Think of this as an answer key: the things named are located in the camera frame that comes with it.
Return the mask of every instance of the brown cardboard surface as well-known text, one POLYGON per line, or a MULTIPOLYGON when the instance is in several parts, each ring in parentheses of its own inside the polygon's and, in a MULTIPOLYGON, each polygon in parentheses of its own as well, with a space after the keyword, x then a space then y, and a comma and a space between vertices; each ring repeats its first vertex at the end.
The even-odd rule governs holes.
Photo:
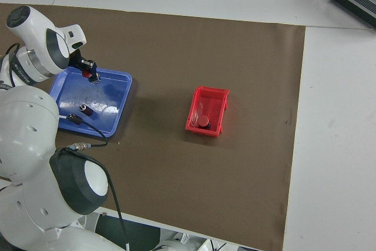
MULTIPOLYGON (((17 5, 0 5, 0 46, 17 5)), ((282 250, 304 27, 38 6, 79 24, 87 59, 134 83, 117 132, 87 150, 107 166, 123 212, 261 250, 282 250), (194 90, 230 90, 218 138, 184 129, 194 90)), ((48 90, 52 80, 40 84, 48 90)), ((57 146, 89 140, 59 130, 57 146)), ((111 197, 105 203, 114 209, 111 197)))

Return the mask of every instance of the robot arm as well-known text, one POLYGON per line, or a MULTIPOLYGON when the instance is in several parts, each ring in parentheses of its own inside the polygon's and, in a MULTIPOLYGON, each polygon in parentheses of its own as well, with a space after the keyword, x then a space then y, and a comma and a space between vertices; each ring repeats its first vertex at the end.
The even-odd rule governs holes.
POLYGON ((30 6, 13 10, 6 25, 22 38, 25 46, 0 59, 0 81, 3 83, 12 86, 34 85, 68 66, 82 70, 83 76, 90 82, 100 82, 95 62, 87 61, 80 55, 79 48, 86 43, 86 38, 79 25, 57 28, 30 6))

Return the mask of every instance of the blue tray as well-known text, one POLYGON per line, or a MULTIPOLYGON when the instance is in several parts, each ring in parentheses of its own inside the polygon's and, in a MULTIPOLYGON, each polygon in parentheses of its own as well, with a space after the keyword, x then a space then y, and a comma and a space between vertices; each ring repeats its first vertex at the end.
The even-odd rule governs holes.
MULTIPOLYGON (((132 77, 128 73, 97 69, 102 82, 96 85, 82 77, 81 71, 68 67, 59 75, 49 91, 58 104, 59 113, 68 116, 74 113, 85 122, 99 129, 106 137, 112 136, 125 106, 132 77), (91 116, 80 112, 78 107, 86 104, 93 109, 91 116)), ((100 136, 84 124, 76 125, 66 119, 59 120, 59 128, 100 136)))

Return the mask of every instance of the white tabletop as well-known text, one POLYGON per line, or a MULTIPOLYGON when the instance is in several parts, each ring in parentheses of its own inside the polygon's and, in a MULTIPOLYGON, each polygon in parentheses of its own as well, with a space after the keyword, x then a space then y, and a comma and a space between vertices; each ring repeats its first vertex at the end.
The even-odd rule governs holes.
POLYGON ((284 250, 375 250, 376 34, 356 17, 329 0, 0 2, 308 26, 284 250))

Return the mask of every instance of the black joint cap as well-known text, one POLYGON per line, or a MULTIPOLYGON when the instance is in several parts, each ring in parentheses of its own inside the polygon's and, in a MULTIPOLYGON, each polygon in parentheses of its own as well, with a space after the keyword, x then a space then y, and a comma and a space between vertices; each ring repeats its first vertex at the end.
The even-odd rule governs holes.
POLYGON ((15 28, 24 23, 30 15, 29 6, 20 6, 14 9, 6 19, 6 25, 9 28, 15 28))

